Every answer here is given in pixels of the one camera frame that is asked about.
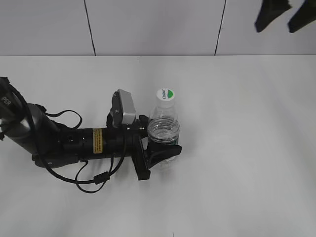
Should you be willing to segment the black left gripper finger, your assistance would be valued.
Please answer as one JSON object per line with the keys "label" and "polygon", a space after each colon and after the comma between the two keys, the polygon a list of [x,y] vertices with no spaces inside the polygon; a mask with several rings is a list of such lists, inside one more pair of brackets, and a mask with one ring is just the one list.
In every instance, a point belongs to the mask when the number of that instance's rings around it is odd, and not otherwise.
{"label": "black left gripper finger", "polygon": [[180,145],[157,143],[150,140],[147,146],[147,169],[151,169],[162,161],[179,155],[181,151],[182,147]]}

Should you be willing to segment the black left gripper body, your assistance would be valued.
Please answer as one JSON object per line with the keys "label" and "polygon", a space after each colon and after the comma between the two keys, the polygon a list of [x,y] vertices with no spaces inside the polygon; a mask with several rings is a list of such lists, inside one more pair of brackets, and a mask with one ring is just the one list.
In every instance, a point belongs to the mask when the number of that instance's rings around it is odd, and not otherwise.
{"label": "black left gripper body", "polygon": [[150,178],[150,170],[146,165],[146,151],[142,144],[142,139],[148,136],[146,115],[140,115],[130,125],[121,124],[114,127],[114,118],[107,116],[106,120],[106,157],[119,157],[116,167],[110,172],[114,174],[118,171],[125,157],[131,157],[139,181]]}

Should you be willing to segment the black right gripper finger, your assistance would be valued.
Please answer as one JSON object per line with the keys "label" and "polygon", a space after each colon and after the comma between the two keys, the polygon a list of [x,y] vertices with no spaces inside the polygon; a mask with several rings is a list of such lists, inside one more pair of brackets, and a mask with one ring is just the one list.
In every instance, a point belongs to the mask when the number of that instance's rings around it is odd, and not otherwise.
{"label": "black right gripper finger", "polygon": [[316,20],[316,0],[305,0],[288,22],[288,30],[294,33]]}
{"label": "black right gripper finger", "polygon": [[291,8],[288,0],[263,0],[254,23],[256,32],[265,30],[276,18]]}

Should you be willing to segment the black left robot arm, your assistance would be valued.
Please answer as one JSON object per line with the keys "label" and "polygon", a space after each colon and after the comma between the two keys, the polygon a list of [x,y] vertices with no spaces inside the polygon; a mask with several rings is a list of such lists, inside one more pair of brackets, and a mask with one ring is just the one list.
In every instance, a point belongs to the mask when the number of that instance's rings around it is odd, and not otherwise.
{"label": "black left robot arm", "polygon": [[104,128],[68,127],[55,121],[56,114],[27,103],[6,77],[0,79],[1,137],[8,137],[28,151],[36,166],[55,175],[55,169],[80,161],[131,157],[139,180],[150,177],[156,164],[177,156],[176,142],[149,139],[149,118],[136,116],[131,94],[119,89],[112,96],[112,106]]}

